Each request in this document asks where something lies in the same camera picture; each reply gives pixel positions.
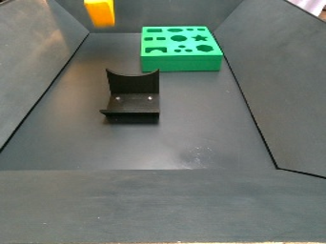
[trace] black bracket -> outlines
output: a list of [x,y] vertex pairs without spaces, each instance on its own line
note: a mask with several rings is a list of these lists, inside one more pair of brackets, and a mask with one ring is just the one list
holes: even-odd
[[149,122],[159,117],[159,70],[143,75],[121,75],[106,70],[110,91],[106,110],[113,119]]

